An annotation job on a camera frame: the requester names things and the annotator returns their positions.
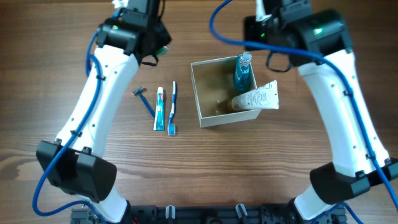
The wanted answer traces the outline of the teal mouthwash bottle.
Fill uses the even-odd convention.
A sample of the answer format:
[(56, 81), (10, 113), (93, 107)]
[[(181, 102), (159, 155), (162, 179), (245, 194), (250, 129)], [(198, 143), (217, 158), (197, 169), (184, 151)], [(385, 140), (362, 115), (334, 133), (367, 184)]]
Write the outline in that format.
[(233, 85), (238, 92), (246, 92), (251, 87), (251, 59), (252, 55), (249, 52), (243, 52), (236, 60)]

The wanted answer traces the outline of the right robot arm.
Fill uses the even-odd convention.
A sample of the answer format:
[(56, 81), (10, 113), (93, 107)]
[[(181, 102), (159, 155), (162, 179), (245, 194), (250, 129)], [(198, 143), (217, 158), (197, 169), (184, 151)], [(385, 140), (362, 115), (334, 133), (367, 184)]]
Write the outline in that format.
[(258, 1), (244, 21), (245, 48), (289, 57), (309, 87), (326, 127), (333, 159), (310, 172), (309, 188), (293, 201), (296, 214), (315, 222), (326, 211), (386, 187), (397, 159), (378, 138), (356, 75), (353, 44), (343, 16), (334, 9), (313, 12), (310, 1)]

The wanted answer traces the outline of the green white soap packet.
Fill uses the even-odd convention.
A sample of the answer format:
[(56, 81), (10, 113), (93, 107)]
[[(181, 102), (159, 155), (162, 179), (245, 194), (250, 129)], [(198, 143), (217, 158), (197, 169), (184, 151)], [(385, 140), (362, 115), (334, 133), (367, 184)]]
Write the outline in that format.
[(156, 57), (160, 57), (162, 55), (165, 55), (167, 52), (169, 51), (169, 46), (165, 45), (163, 46), (161, 49), (159, 49), (158, 51), (156, 51), (155, 56)]

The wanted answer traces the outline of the teal white toothpaste tube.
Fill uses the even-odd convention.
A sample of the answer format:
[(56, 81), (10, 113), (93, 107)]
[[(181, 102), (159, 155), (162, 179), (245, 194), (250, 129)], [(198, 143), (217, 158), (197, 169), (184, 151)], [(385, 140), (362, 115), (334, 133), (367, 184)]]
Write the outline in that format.
[(164, 89), (158, 87), (155, 106), (154, 131), (164, 131)]

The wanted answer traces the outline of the blue disposable razor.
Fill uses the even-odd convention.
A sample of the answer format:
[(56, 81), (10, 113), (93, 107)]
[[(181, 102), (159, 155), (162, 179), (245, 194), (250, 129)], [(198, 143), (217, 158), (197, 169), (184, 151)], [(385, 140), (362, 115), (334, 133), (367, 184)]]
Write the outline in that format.
[(140, 86), (139, 88), (135, 89), (132, 91), (132, 94), (134, 96), (139, 96), (139, 98), (141, 99), (141, 101), (143, 102), (144, 106), (146, 107), (146, 109), (148, 110), (148, 112), (150, 113), (150, 115), (154, 118), (155, 117), (155, 112), (152, 109), (151, 105), (149, 104), (149, 102), (147, 101), (146, 97), (142, 94), (142, 92), (145, 90), (145, 88), (143, 86)]

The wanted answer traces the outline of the white green-leaf lotion tube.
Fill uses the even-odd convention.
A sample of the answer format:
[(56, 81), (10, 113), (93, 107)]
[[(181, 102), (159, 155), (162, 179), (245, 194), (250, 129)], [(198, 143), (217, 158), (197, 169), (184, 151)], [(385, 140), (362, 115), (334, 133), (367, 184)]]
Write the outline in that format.
[(277, 81), (274, 80), (264, 86), (235, 96), (228, 101), (228, 106), (233, 111), (279, 109)]

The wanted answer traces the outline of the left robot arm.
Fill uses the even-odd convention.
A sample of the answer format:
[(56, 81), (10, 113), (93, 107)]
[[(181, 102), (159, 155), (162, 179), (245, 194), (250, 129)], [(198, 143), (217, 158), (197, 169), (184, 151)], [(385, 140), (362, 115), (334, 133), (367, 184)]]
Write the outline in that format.
[(114, 182), (117, 168), (103, 159), (119, 102), (145, 58), (157, 58), (171, 41), (162, 22), (164, 1), (115, 1), (115, 12), (93, 34), (86, 50), (87, 81), (54, 142), (41, 141), (36, 157), (43, 174), (32, 199), (35, 213), (45, 182), (87, 206), (103, 223), (131, 223), (130, 203)]

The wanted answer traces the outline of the blue white toothbrush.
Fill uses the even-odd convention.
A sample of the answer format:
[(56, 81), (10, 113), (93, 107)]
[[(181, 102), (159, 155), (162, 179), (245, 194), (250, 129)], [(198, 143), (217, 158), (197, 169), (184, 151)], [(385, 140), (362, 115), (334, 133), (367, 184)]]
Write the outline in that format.
[(168, 135), (169, 136), (174, 136), (174, 135), (176, 135), (176, 132), (177, 132), (176, 125), (173, 124), (173, 118), (175, 115), (176, 98), (177, 98), (177, 84), (175, 81), (173, 81), (172, 105), (171, 105), (171, 109), (170, 109), (169, 123), (168, 123)]

